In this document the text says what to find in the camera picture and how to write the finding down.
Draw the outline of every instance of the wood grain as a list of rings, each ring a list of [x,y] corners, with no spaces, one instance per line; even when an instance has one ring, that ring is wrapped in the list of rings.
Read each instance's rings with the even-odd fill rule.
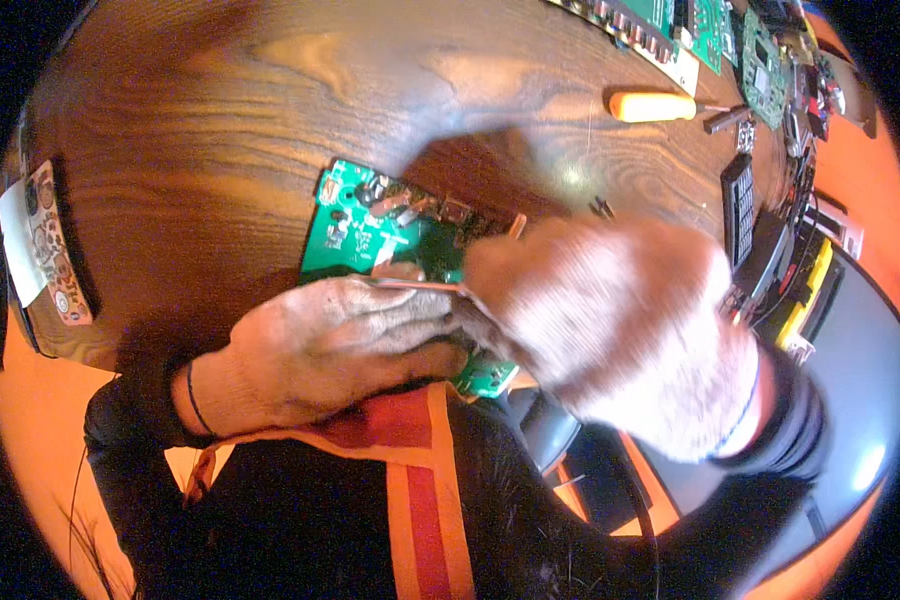
[[[701,67],[697,99],[740,103],[723,72]],[[101,0],[29,105],[31,166],[53,159],[65,177],[64,226],[97,304],[93,325],[66,327],[41,295],[41,350],[121,369],[224,344],[294,285],[334,157],[533,216],[600,195],[721,237],[734,132],[615,122],[612,90],[677,91],[539,0]],[[783,158],[759,126],[761,202],[780,197]]]

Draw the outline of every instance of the orange strap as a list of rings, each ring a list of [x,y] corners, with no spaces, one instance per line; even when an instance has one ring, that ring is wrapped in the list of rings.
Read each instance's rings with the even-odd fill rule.
[[[473,598],[473,573],[447,418],[449,383],[363,402],[320,425],[270,429],[217,441],[200,454],[184,507],[210,488],[216,451],[228,444],[298,440],[341,458],[386,463],[386,505],[397,597]]]

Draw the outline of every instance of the paper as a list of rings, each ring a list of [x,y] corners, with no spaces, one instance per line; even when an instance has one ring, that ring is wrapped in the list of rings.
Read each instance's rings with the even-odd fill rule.
[[[34,234],[27,214],[26,185],[27,182],[21,179],[0,196],[0,229],[6,268],[24,308],[47,287],[47,275],[36,259]]]

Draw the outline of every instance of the person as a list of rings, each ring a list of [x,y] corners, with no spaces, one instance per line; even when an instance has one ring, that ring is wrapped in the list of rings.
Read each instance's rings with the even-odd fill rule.
[[[94,395],[89,462],[144,597],[710,598],[753,583],[823,468],[828,417],[804,372],[719,314],[720,246],[638,217],[546,220],[468,247],[463,273],[466,297],[313,282],[251,310],[223,349],[154,356]],[[726,477],[656,549],[598,531],[503,418],[433,383],[464,365],[460,331],[582,422]],[[163,450],[221,441],[238,445],[185,508]]]

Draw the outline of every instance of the glove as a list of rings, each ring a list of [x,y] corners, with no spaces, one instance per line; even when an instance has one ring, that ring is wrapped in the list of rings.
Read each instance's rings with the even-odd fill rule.
[[[382,277],[411,275],[394,265]],[[192,362],[192,398],[219,438],[313,423],[414,379],[453,378],[467,353],[427,340],[458,328],[447,294],[373,287],[350,275],[257,306],[224,349]]]
[[[718,315],[731,271],[707,234],[636,217],[548,220],[523,240],[470,246],[463,282],[463,329],[580,421],[696,462],[747,408],[756,340]]]

